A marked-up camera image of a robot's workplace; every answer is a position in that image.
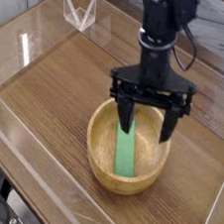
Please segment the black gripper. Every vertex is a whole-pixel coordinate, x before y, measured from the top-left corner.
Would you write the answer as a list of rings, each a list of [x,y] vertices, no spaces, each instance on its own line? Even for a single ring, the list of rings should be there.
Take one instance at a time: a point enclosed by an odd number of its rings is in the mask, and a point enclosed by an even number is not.
[[[120,126],[125,133],[130,132],[135,103],[166,110],[160,143],[169,140],[177,120],[190,113],[196,86],[172,69],[170,49],[142,47],[138,64],[116,67],[110,75],[109,94],[117,102]]]

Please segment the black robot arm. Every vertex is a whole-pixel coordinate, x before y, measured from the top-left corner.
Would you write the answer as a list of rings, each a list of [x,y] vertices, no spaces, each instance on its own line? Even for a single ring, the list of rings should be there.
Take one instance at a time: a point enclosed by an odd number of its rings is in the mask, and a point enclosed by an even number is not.
[[[137,103],[161,108],[165,118],[160,141],[169,140],[177,120],[190,113],[196,86],[172,70],[170,57],[179,31],[190,41],[188,27],[197,13],[198,0],[143,0],[143,25],[138,40],[140,63],[116,67],[110,71],[110,96],[115,98],[120,126],[128,133]]]

